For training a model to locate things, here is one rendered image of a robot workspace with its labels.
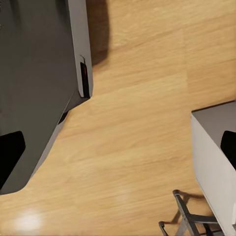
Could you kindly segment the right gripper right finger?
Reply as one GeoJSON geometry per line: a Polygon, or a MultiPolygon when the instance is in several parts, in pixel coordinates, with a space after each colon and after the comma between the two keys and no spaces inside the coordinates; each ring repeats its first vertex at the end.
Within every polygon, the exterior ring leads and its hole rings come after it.
{"type": "Polygon", "coordinates": [[[222,137],[221,149],[236,169],[236,133],[226,130],[222,137]]]}

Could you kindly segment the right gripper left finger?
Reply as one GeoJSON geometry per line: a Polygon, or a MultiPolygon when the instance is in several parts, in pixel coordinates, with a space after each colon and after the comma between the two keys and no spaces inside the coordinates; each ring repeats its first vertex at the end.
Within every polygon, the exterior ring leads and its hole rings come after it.
{"type": "Polygon", "coordinates": [[[0,136],[0,189],[26,149],[22,131],[0,136]]]}

